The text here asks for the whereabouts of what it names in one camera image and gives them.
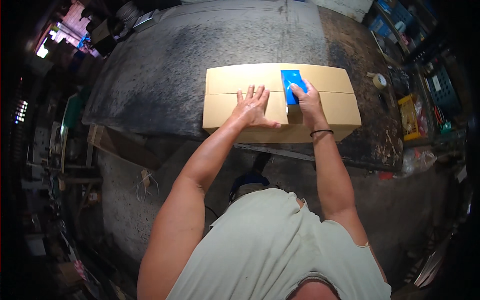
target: floor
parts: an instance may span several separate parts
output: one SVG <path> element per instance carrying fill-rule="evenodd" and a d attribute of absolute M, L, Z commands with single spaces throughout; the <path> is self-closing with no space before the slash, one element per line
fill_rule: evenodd
<path fill-rule="evenodd" d="M 149 139 L 145 147 L 166 163 L 153 173 L 155 180 L 151 180 L 147 192 L 140 183 L 141 167 L 99 153 L 98 164 L 104 178 L 105 233 L 110 234 L 121 251 L 132 259 L 133 265 L 138 265 L 142 259 L 155 216 L 176 176 L 198 145 L 198 142 L 168 137 Z M 249 170 L 256 154 L 233 148 L 206 194 L 205 205 L 221 214 L 227 207 L 234 179 Z M 405 253 L 423 245 L 429 226 L 442 221 L 447 176 L 436 174 L 431 168 L 404 179 L 379 180 L 374 172 L 356 168 L 348 171 L 357 210 L 378 261 L 389 282 L 401 285 L 406 272 Z M 273 155 L 263 175 L 271 183 L 305 198 L 309 208 L 321 215 L 312 162 Z M 214 214 L 207 210 L 205 228 L 214 220 Z"/>

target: person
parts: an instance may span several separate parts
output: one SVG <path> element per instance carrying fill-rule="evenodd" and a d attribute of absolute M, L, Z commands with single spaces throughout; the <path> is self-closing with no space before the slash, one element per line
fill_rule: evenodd
<path fill-rule="evenodd" d="M 304 82 L 307 93 L 291 88 L 313 132 L 324 221 L 295 193 L 249 182 L 234 191 L 202 239 L 205 194 L 239 133 L 250 126 L 280 127 L 265 118 L 268 89 L 261 85 L 254 94 L 251 85 L 245 98 L 239 90 L 231 116 L 193 153 L 158 212 L 140 266 L 138 299 L 390 298 L 320 95 Z"/>

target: hand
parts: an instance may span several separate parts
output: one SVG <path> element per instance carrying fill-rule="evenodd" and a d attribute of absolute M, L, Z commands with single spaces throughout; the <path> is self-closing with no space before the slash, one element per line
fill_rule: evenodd
<path fill-rule="evenodd" d="M 240 120 L 244 128 L 250 126 L 262 126 L 268 128 L 280 128 L 280 123 L 265 118 L 265 107 L 267 106 L 270 91 L 262 84 L 258 87 L 255 95 L 255 85 L 248 87 L 247 96 L 243 99 L 241 90 L 237 91 L 237 106 L 232 112 L 231 118 Z"/>
<path fill-rule="evenodd" d="M 303 124 L 312 132 L 320 129 L 330 129 L 322 109 L 320 94 L 308 80 L 303 79 L 303 82 L 307 86 L 307 93 L 304 93 L 302 88 L 296 84 L 290 85 L 293 94 L 299 99 L 300 109 L 303 114 Z"/>

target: light green t-shirt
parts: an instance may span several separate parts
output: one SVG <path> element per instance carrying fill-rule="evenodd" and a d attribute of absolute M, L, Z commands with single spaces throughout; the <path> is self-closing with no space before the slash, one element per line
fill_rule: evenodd
<path fill-rule="evenodd" d="M 241 196 L 211 225 L 167 299 L 286 299 L 307 278 L 330 283 L 341 300 L 390 298 L 368 246 L 300 209 L 295 193 L 267 189 Z"/>

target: blue tape dispenser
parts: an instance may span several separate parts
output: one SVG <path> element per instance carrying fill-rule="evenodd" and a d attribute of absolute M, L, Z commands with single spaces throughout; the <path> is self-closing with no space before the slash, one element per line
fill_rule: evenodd
<path fill-rule="evenodd" d="M 285 89 L 285 98 L 287 100 L 287 105 L 290 104 L 298 104 L 299 99 L 297 96 L 295 96 L 290 89 L 290 84 L 296 84 L 299 87 L 302 88 L 302 90 L 306 93 L 307 92 L 307 86 L 303 82 L 300 76 L 300 71 L 299 70 L 281 70 L 282 73 L 282 82 L 283 82 L 283 87 Z"/>

